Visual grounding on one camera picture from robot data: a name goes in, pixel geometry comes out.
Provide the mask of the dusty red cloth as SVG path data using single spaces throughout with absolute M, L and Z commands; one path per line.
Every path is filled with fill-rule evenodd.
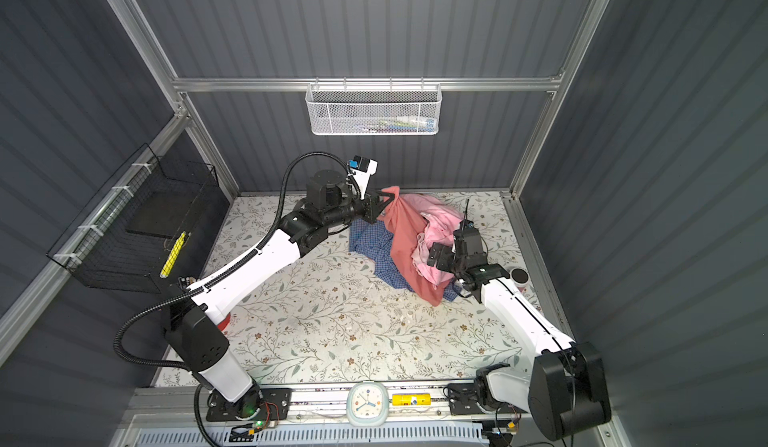
M 400 274 L 416 295 L 432 306 L 438 306 L 443 299 L 444 290 L 449 284 L 443 281 L 433 284 L 424 278 L 413 262 L 413 253 L 418 247 L 418 235 L 423 233 L 427 222 L 424 217 L 400 194 L 397 186 L 387 187 L 380 194 L 391 194 L 393 200 L 387 205 L 379 219 L 386 229 L 393 234 L 390 256 Z

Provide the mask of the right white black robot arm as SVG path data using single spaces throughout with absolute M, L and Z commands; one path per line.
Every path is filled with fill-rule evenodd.
M 523 295 L 530 283 L 523 268 L 491 264 L 482 235 L 469 220 L 453 232 L 451 246 L 435 243 L 427 264 L 454 275 L 460 287 L 509 329 L 531 367 L 523 372 L 508 362 L 480 368 L 469 401 L 484 410 L 515 407 L 532 416 L 550 441 L 562 440 L 612 419 L 600 353 L 578 343 L 547 320 Z

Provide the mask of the pink cloth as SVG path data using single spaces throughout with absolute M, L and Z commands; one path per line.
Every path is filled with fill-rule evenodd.
M 429 266 L 429 251 L 435 243 L 452 247 L 453 232 L 459 228 L 464 216 L 432 196 L 406 193 L 402 199 L 426 222 L 424 227 L 417 228 L 416 248 L 411 254 L 413 266 L 435 289 L 445 288 L 452 281 L 453 275 Z

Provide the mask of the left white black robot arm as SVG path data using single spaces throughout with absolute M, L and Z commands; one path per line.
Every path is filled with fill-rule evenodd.
M 391 193 L 367 190 L 378 163 L 356 155 L 342 162 L 339 170 L 324 169 L 311 176 L 305 196 L 287 212 L 288 184 L 298 163 L 293 160 L 286 168 L 274 219 L 259 242 L 207 277 L 182 288 L 178 295 L 129 318 L 113 341 L 119 358 L 137 365 L 190 372 L 200 386 L 220 395 L 237 419 L 251 420 L 265 412 L 267 402 L 260 387 L 236 359 L 220 324 L 275 273 L 354 220 L 376 222 L 394 199 Z M 128 329 L 154 312 L 165 316 L 164 336 L 179 357 L 176 361 L 139 357 L 123 344 Z

